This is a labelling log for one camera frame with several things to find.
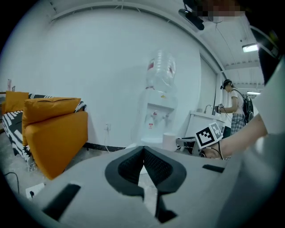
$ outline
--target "white t-shirt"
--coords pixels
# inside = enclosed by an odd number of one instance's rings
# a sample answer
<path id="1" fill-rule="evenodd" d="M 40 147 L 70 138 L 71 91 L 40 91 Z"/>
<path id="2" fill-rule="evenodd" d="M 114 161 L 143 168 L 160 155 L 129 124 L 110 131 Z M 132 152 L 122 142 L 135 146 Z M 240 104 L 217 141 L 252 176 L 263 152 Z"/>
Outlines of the white t-shirt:
<path id="1" fill-rule="evenodd" d="M 269 134 L 285 132 L 285 57 L 282 57 L 261 94 L 253 99 Z"/>
<path id="2" fill-rule="evenodd" d="M 231 91 L 231 97 L 237 98 L 237 110 L 233 113 L 244 115 L 244 111 L 243 111 L 244 100 L 243 100 L 242 96 L 236 90 L 232 90 Z"/>

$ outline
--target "backpack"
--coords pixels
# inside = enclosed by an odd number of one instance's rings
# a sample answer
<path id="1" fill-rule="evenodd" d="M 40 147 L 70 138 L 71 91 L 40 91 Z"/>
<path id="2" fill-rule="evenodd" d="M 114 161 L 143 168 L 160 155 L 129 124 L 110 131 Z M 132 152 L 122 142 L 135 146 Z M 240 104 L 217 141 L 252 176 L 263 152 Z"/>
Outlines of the backpack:
<path id="1" fill-rule="evenodd" d="M 236 92 L 238 92 L 241 97 L 244 100 L 244 107 L 243 107 L 243 111 L 244 111 L 244 120 L 246 121 L 246 123 L 248 123 L 249 121 L 252 120 L 252 118 L 254 117 L 253 114 L 253 104 L 252 104 L 252 100 L 251 98 L 249 98 L 248 96 L 243 96 L 240 91 L 238 91 L 237 89 L 233 89 Z"/>

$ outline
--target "fluorescent light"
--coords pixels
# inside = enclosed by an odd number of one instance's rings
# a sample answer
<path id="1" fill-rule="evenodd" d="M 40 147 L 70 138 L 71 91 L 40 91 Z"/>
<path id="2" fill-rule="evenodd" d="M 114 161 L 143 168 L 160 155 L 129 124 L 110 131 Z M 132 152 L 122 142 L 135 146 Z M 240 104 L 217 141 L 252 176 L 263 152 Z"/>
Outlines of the fluorescent light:
<path id="1" fill-rule="evenodd" d="M 258 92 L 248 92 L 248 94 L 251 94 L 251 95 L 259 95 L 260 93 L 258 93 Z"/>
<path id="2" fill-rule="evenodd" d="M 258 50 L 257 44 L 245 45 L 242 46 L 244 52 L 253 52 Z"/>

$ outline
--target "electrical socket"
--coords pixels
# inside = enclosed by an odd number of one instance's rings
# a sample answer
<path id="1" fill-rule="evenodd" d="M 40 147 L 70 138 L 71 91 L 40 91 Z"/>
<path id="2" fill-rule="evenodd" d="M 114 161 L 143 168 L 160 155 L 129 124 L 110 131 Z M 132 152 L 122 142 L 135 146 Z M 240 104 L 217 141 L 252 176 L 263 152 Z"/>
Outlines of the electrical socket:
<path id="1" fill-rule="evenodd" d="M 106 123 L 104 130 L 110 131 L 111 130 L 111 124 L 110 123 Z"/>

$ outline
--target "black and white blanket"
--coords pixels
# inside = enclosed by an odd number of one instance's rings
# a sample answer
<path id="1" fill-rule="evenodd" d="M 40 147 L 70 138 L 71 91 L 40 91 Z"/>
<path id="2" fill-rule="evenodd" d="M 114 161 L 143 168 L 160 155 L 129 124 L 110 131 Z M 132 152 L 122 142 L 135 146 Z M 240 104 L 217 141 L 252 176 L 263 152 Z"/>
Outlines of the black and white blanket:
<path id="1" fill-rule="evenodd" d="M 33 98 L 52 98 L 52 96 L 38 95 L 38 94 L 29 94 L 29 99 Z M 87 105 L 80 101 L 74 112 L 79 110 L 85 111 Z M 20 154 L 28 166 L 31 168 L 33 166 L 33 157 L 30 152 L 30 147 L 27 145 L 23 146 L 23 136 L 22 136 L 22 116 L 23 111 L 9 112 L 3 115 L 3 128 L 6 135 L 8 136 L 14 155 Z"/>

